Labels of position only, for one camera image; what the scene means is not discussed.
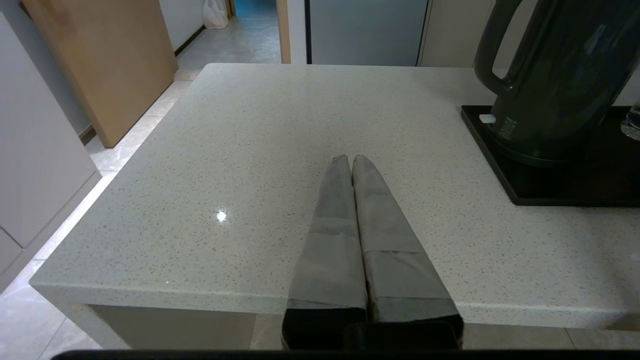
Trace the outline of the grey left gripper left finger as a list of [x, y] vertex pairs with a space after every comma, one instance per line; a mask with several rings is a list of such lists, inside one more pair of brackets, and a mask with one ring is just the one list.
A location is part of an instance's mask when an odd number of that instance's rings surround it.
[[285, 349], [342, 349], [345, 331], [368, 319], [349, 159], [334, 157], [318, 191], [295, 264], [281, 326]]

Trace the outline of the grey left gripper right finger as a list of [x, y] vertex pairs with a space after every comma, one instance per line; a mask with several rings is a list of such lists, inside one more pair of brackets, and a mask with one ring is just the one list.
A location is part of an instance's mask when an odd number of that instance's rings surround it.
[[369, 321], [358, 337], [373, 349], [460, 349], [464, 320], [374, 163], [354, 158], [359, 239]]

